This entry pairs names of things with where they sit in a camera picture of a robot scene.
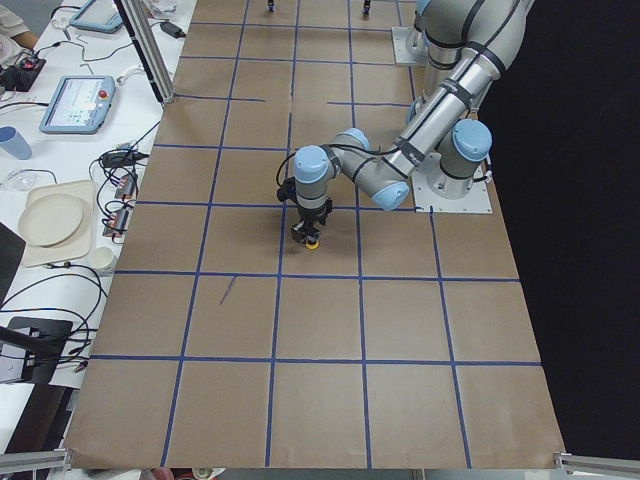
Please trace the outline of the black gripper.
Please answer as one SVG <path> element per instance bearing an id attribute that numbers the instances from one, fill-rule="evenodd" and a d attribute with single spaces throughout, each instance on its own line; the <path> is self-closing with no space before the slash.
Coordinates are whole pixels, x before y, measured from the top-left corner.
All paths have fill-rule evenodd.
<path id="1" fill-rule="evenodd" d="M 320 231 L 315 228 L 315 224 L 326 225 L 327 217 L 333 210 L 333 201 L 330 197 L 324 199 L 324 203 L 319 207 L 305 207 L 300 202 L 297 203 L 299 223 L 290 228 L 291 237 L 296 243 L 305 243 L 309 230 L 309 240 L 318 241 Z"/>

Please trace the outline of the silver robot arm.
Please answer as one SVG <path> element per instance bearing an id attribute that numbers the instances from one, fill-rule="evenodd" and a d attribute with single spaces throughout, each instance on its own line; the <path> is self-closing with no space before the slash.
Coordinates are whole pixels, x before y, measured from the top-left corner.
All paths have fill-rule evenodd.
<path id="1" fill-rule="evenodd" d="M 492 137 L 484 124 L 463 114 L 498 77 L 484 46 L 470 43 L 434 96 L 386 150 L 372 150 L 366 135 L 351 128 L 328 144 L 304 146 L 291 154 L 293 175 L 279 185 L 277 197 L 297 206 L 299 220 L 291 226 L 292 239 L 309 248 L 318 245 L 316 226 L 324 226 L 333 209 L 328 184 L 340 174 L 385 211 L 404 202 L 408 179 L 432 154 L 439 156 L 438 176 L 451 185 L 451 191 L 470 185 L 477 164 L 489 153 Z"/>
<path id="2" fill-rule="evenodd" d="M 522 1 L 426 1 L 421 27 L 431 44 L 474 48 L 504 73 L 524 39 L 527 11 Z"/>

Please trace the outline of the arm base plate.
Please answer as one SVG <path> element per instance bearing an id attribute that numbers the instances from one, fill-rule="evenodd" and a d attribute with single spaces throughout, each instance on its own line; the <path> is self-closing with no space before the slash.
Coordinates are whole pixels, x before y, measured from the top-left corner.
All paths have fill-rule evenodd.
<path id="1" fill-rule="evenodd" d="M 427 45 L 424 33 L 415 27 L 396 26 L 391 29 L 395 63 L 400 66 L 425 66 Z"/>
<path id="2" fill-rule="evenodd" d="M 431 153 L 411 176 L 415 210 L 420 213 L 491 214 L 488 184 L 482 163 L 471 177 L 454 179 L 440 165 L 441 155 Z"/>

